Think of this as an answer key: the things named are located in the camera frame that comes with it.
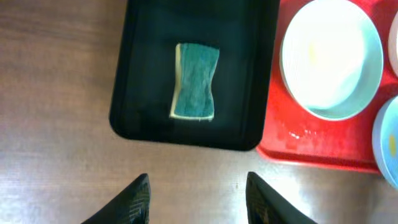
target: sponge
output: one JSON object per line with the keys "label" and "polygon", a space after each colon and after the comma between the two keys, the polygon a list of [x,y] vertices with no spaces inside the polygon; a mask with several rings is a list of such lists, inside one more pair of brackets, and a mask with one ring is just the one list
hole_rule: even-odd
{"label": "sponge", "polygon": [[220,51],[201,44],[177,44],[175,88],[170,117],[184,120],[212,120],[215,114],[211,81]]}

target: bowl rim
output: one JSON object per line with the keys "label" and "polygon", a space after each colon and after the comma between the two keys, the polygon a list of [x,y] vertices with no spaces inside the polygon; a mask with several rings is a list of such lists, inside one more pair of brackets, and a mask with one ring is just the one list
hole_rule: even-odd
{"label": "bowl rim", "polygon": [[398,12],[392,21],[388,37],[388,55],[391,67],[398,76]]}
{"label": "bowl rim", "polygon": [[[376,83],[377,83],[377,88],[375,88],[375,90],[374,90],[374,91],[372,92],[372,94],[371,94],[372,97],[370,97],[370,98],[368,99],[368,102],[367,102],[362,108],[359,108],[358,110],[356,110],[355,112],[353,112],[353,113],[351,113],[351,114],[349,114],[349,115],[347,115],[347,116],[341,116],[341,117],[338,117],[338,118],[330,118],[330,117],[326,117],[326,116],[322,116],[322,115],[319,115],[319,114],[314,113],[314,112],[311,111],[309,108],[307,108],[306,106],[304,106],[304,105],[294,96],[294,94],[291,92],[291,90],[290,90],[290,88],[289,88],[288,81],[287,81],[286,78],[285,78],[285,77],[286,77],[286,74],[285,74],[285,72],[284,72],[283,51],[284,51],[284,43],[285,43],[286,34],[288,34],[288,31],[291,29],[292,22],[293,22],[294,20],[297,19],[297,15],[300,14],[300,13],[303,11],[303,9],[306,9],[307,7],[311,6],[312,4],[315,4],[316,2],[333,2],[333,3],[336,3],[336,2],[343,2],[344,4],[347,4],[347,6],[354,6],[353,9],[355,8],[355,10],[357,10],[360,14],[362,14],[362,15],[364,16],[365,21],[367,21],[367,23],[369,24],[369,28],[372,30],[372,32],[373,32],[373,33],[376,35],[376,37],[377,37],[376,42],[377,42],[377,48],[379,49],[379,55],[380,55],[380,61],[381,61],[380,71],[377,73],[377,75],[378,75],[378,79],[377,79],[377,82],[376,82]],[[352,118],[352,117],[354,117],[354,116],[360,114],[360,112],[362,112],[363,110],[365,110],[365,109],[369,106],[369,104],[372,102],[372,100],[373,100],[374,97],[376,96],[376,93],[377,93],[377,91],[378,91],[378,89],[379,89],[379,87],[380,87],[380,83],[381,83],[381,80],[382,80],[382,74],[383,74],[383,71],[384,71],[384,52],[383,52],[383,48],[382,48],[381,38],[380,38],[379,32],[377,31],[377,28],[376,28],[376,26],[374,25],[372,19],[371,19],[359,6],[357,6],[355,3],[351,2],[351,1],[347,1],[347,0],[314,0],[314,1],[311,1],[311,2],[307,3],[307,4],[304,5],[300,10],[298,10],[298,12],[294,15],[293,19],[290,21],[289,26],[287,27],[287,30],[286,30],[286,32],[285,32],[283,38],[282,38],[282,43],[281,43],[281,45],[280,45],[280,52],[279,52],[279,68],[280,68],[280,74],[281,74],[281,76],[282,76],[282,80],[283,80],[283,82],[284,82],[284,84],[285,84],[285,86],[286,86],[287,91],[289,92],[289,94],[291,95],[291,97],[292,97],[292,98],[300,105],[300,107],[302,107],[305,111],[309,112],[311,115],[313,115],[313,116],[315,116],[315,117],[317,117],[317,118],[320,118],[320,119],[323,119],[323,120],[326,120],[326,121],[343,121],[343,120],[346,120],[346,119],[350,119],[350,118]]]}
{"label": "bowl rim", "polygon": [[389,179],[393,182],[395,188],[398,188],[398,180],[395,180],[394,178],[392,178],[392,174],[391,174],[390,168],[387,166],[387,163],[386,163],[386,153],[387,152],[385,150],[383,150],[383,147],[382,147],[382,130],[383,130],[383,126],[387,125],[386,124],[386,120],[384,119],[385,115],[387,114],[387,111],[389,109],[391,109],[390,106],[393,103],[396,103],[397,100],[398,100],[398,96],[395,96],[395,97],[391,98],[390,100],[388,100],[383,105],[383,107],[385,106],[385,108],[382,107],[384,110],[380,110],[380,113],[382,113],[382,115],[381,115],[381,123],[380,123],[380,130],[379,130],[380,139],[378,139],[378,142],[377,142],[377,144],[379,146],[378,150],[380,150],[380,152],[381,152],[382,165],[384,166],[384,168],[385,168],[385,170],[386,170],[386,172],[387,172],[387,174],[389,176]]}

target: table surface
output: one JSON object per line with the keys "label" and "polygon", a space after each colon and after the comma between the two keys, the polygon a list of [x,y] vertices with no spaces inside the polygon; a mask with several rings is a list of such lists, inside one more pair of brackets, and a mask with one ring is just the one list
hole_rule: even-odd
{"label": "table surface", "polygon": [[247,223],[255,171],[318,223],[398,223],[381,176],[128,141],[109,106],[125,0],[0,1],[0,223],[80,223],[141,173],[151,223]]}

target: black tray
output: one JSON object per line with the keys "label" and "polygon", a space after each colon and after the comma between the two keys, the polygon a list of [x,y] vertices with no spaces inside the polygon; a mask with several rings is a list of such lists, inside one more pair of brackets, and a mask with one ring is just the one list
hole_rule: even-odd
{"label": "black tray", "polygon": [[[120,136],[250,150],[261,140],[279,0],[129,0],[110,112]],[[169,118],[175,46],[220,50],[212,121]]]}

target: red tray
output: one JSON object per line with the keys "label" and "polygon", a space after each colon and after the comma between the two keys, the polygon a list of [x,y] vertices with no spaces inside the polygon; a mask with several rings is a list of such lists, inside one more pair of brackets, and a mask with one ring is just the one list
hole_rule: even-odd
{"label": "red tray", "polygon": [[302,109],[287,93],[279,70],[279,49],[289,22],[308,0],[281,0],[264,133],[257,151],[264,157],[330,169],[379,173],[372,152],[372,127],[381,106],[398,95],[398,78],[387,56],[397,0],[354,0],[372,19],[384,50],[384,72],[376,96],[359,115],[323,121]]}

